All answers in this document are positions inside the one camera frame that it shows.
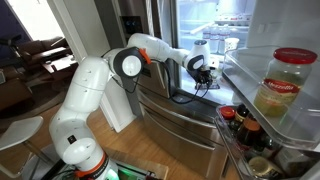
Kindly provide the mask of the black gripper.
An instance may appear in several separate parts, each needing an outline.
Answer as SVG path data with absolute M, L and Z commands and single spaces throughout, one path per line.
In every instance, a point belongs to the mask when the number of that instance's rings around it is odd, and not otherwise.
M 198 70 L 197 71 L 197 82 L 200 84 L 211 85 L 213 82 L 211 70 Z

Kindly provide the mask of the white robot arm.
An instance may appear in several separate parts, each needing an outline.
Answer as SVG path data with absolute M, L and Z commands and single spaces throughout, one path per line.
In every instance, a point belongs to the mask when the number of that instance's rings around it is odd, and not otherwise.
M 78 65 L 62 106 L 52 117 L 49 132 L 59 157 L 75 167 L 79 180 L 119 180 L 118 167 L 97 143 L 87 118 L 101 101 L 108 81 L 115 75 L 133 79 L 153 60 L 168 59 L 189 71 L 198 70 L 209 60 L 205 40 L 194 42 L 192 50 L 170 47 L 151 35 L 135 33 L 124 48 L 87 56 Z

